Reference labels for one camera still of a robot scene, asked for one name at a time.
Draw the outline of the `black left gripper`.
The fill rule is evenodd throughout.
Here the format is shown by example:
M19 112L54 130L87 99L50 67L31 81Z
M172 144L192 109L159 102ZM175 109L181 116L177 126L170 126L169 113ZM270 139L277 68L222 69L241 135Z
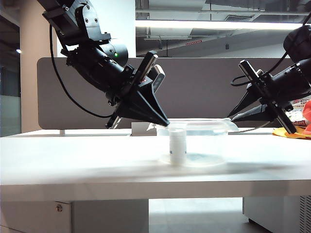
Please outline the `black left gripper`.
M117 107L106 124L114 129L122 118L135 119L168 126L169 120L155 97L155 81L158 68L155 65L158 55L149 51L137 70L131 71L130 66L124 68L126 82L114 96Z

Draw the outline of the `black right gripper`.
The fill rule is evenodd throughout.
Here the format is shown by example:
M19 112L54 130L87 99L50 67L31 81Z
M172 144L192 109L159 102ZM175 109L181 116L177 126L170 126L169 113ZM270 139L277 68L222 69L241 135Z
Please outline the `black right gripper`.
M296 128L285 113L294 109L292 100L309 95L309 60L301 60L275 76L270 73L258 75L246 60L241 61L239 67L251 83L247 85L246 93L228 117L257 100L261 105L237 114L231 121L272 122L277 119L288 133L295 133Z

